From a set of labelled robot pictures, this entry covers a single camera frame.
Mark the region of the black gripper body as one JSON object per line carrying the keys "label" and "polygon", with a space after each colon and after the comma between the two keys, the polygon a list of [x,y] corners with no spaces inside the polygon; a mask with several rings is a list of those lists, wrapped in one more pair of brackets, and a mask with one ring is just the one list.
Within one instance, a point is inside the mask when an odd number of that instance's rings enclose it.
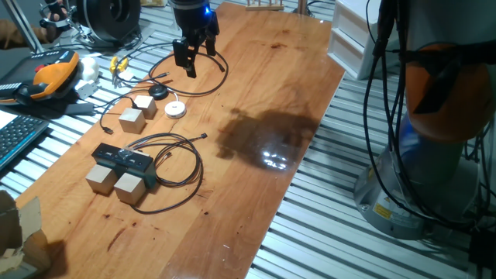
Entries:
{"label": "black gripper body", "polygon": [[219,35],[217,15],[210,7],[209,0],[170,0],[175,21],[188,40]]}

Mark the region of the person right hand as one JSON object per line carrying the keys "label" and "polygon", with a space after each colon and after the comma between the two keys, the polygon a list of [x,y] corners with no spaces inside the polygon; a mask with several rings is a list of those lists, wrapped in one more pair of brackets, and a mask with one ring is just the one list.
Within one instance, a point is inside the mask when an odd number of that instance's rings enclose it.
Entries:
{"label": "person right hand", "polygon": [[67,18],[67,11],[60,0],[45,0],[45,5],[40,8],[40,25],[46,22],[58,22]]}

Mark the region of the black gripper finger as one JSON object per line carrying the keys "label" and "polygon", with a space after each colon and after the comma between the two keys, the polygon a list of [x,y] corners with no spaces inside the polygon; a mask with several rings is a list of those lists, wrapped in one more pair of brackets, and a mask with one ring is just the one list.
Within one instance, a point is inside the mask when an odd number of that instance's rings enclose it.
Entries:
{"label": "black gripper finger", "polygon": [[219,24],[217,22],[210,22],[205,31],[205,48],[209,56],[216,55],[215,42],[216,37],[219,35]]}
{"label": "black gripper finger", "polygon": [[174,40],[172,46],[175,64],[185,69],[188,77],[196,78],[195,58],[198,54],[198,46],[191,46],[185,37]]}

